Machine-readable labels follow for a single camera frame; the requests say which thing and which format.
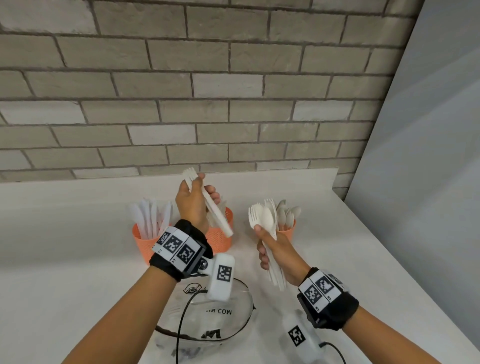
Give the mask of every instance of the white countertop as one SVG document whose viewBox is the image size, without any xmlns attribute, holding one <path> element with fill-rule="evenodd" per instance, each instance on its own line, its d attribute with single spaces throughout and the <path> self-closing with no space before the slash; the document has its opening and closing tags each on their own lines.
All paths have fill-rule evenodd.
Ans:
<svg viewBox="0 0 480 364">
<path fill-rule="evenodd" d="M 306 261 L 343 280 L 360 304 L 443 364 L 480 363 L 480 352 L 331 191 L 335 169 L 209 175 L 234 213 L 235 276 L 256 318 L 233 346 L 192 363 L 298 363 L 281 329 L 276 288 L 258 263 L 247 208 L 271 197 L 302 207 L 294 244 Z M 141 276 L 126 203 L 175 197 L 180 176 L 0 185 L 0 363 L 59 363 Z M 293 300 L 276 303 L 298 308 Z M 342 333 L 318 330 L 347 363 L 369 363 Z M 328 351 L 327 363 L 339 363 Z M 149 346 L 141 363 L 157 359 Z"/>
</svg>

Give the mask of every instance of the hand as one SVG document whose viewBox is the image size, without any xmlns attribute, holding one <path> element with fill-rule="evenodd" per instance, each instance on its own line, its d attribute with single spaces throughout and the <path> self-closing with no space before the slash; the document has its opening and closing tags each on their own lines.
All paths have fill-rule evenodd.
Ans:
<svg viewBox="0 0 480 364">
<path fill-rule="evenodd" d="M 310 266 L 302 259 L 292 246 L 288 238 L 282 233 L 277 234 L 276 240 L 263 229 L 260 225 L 255 225 L 255 233 L 260 238 L 257 244 L 257 250 L 260 252 L 260 267 L 268 270 L 269 259 L 266 256 L 266 249 L 262 241 L 270 248 L 273 257 L 278 265 L 283 269 L 285 279 L 294 286 L 299 286 L 310 271 Z"/>
<path fill-rule="evenodd" d="M 206 234 L 208 231 L 207 208 L 205 206 L 204 195 L 202 194 L 202 184 L 205 173 L 199 173 L 198 178 L 192 181 L 192 191 L 190 192 L 187 183 L 183 180 L 180 183 L 179 192 L 175 198 L 179 208 L 180 218 L 190 221 L 190 223 Z M 214 186 L 205 186 L 212 200 L 218 205 L 220 203 L 220 194 L 216 192 Z"/>
</svg>

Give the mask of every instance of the wrist-mounted device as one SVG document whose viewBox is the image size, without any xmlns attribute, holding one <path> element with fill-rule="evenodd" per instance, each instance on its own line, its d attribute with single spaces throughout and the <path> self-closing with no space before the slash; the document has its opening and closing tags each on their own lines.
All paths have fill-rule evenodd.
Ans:
<svg viewBox="0 0 480 364">
<path fill-rule="evenodd" d="M 169 226 L 153 246 L 150 265 L 177 282 L 195 273 L 207 274 L 207 298 L 228 301 L 233 283 L 235 259 L 229 254 L 213 255 L 205 235 L 187 220 Z"/>
<path fill-rule="evenodd" d="M 310 269 L 299 286 L 300 304 L 314 328 L 341 329 L 353 316 L 359 302 L 333 274 Z"/>
</svg>

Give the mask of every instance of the black cable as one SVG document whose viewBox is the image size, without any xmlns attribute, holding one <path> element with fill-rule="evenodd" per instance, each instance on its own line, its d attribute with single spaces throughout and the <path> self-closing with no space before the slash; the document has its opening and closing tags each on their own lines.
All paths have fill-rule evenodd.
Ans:
<svg viewBox="0 0 480 364">
<path fill-rule="evenodd" d="M 345 361 L 345 358 L 343 357 L 340 350 L 334 344 L 332 344 L 331 342 L 324 341 L 319 346 L 322 348 L 326 345 L 330 345 L 332 348 L 334 348 L 336 350 L 336 352 L 338 353 L 338 355 L 340 355 L 340 358 L 342 358 L 343 364 L 347 364 L 347 362 Z"/>
<path fill-rule="evenodd" d="M 195 292 L 191 297 L 190 299 L 188 300 L 187 304 L 185 305 L 185 308 L 183 309 L 183 312 L 181 314 L 181 318 L 180 318 L 180 323 L 179 323 L 179 330 L 177 332 L 177 346 L 175 348 L 175 363 L 176 364 L 179 364 L 179 343 L 180 343 L 180 329 L 181 329 L 181 323 L 183 322 L 183 317 L 185 316 L 185 313 L 187 312 L 187 308 L 188 308 L 188 305 L 190 304 L 190 302 L 192 302 L 192 300 L 194 299 L 194 297 L 196 295 L 198 295 L 199 293 L 207 293 L 207 290 L 198 290 L 197 292 Z"/>
</svg>

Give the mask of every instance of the gray wall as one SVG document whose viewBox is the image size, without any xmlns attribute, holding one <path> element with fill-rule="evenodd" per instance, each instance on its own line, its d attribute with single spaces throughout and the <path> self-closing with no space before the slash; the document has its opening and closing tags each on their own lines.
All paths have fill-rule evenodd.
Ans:
<svg viewBox="0 0 480 364">
<path fill-rule="evenodd" d="M 346 198 L 477 348 L 479 19 L 478 0 L 425 2 Z"/>
</svg>

